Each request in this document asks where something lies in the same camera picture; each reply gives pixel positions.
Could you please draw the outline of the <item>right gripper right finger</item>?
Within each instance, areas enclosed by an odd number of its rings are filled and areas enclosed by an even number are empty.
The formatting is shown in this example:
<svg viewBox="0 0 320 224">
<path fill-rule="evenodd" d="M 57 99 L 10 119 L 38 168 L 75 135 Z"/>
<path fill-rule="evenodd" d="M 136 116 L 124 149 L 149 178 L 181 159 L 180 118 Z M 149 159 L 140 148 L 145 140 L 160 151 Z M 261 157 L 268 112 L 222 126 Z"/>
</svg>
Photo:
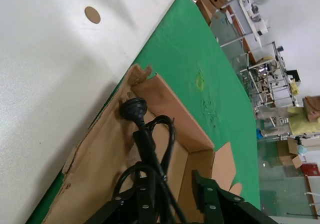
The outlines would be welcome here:
<svg viewBox="0 0 320 224">
<path fill-rule="evenodd" d="M 215 180 L 192 171 L 192 192 L 205 224 L 272 224 L 265 215 L 242 197 L 219 187 Z"/>
</svg>

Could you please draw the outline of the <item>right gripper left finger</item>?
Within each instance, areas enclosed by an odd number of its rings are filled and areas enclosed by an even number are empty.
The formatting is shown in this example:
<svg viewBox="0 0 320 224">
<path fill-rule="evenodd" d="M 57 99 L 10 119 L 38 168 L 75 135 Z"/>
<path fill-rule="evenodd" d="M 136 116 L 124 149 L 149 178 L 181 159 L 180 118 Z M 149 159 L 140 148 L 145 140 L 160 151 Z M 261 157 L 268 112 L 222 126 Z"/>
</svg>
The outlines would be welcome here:
<svg viewBox="0 0 320 224">
<path fill-rule="evenodd" d="M 87 224 L 155 224 L 156 175 L 151 170 L 126 170 L 116 184 L 112 198 L 105 203 Z M 130 175 L 134 176 L 131 188 L 121 191 L 122 184 Z"/>
</svg>

